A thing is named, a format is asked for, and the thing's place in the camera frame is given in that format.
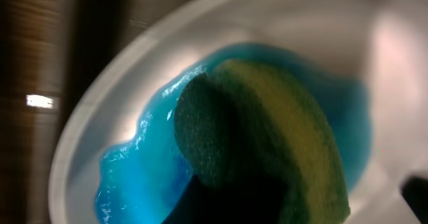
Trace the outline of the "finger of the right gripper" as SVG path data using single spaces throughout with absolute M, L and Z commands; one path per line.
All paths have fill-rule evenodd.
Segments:
M 423 177 L 411 176 L 401 186 L 401 195 L 421 223 L 428 223 L 428 184 Z

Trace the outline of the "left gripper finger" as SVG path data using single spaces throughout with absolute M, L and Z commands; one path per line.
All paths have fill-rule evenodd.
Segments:
M 179 201 L 162 224 L 212 223 L 213 191 L 193 175 Z

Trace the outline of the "green yellow sponge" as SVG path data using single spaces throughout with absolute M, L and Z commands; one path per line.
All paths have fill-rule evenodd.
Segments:
M 212 223 L 343 223 L 350 215 L 333 131 L 289 71 L 231 60 L 177 100 L 175 140 L 213 191 Z

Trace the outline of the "white plate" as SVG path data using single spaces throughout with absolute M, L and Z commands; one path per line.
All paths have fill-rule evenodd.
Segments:
M 140 34 L 99 75 L 58 143 L 53 223 L 95 223 L 98 159 L 131 138 L 163 85 L 222 47 L 256 41 L 359 77 L 370 94 L 372 148 L 350 194 L 349 223 L 416 223 L 400 195 L 427 174 L 427 0 L 193 0 Z

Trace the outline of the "dark brown serving tray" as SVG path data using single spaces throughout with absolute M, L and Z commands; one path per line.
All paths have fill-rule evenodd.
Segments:
M 77 0 L 62 114 L 68 117 L 107 64 L 137 35 L 190 0 Z

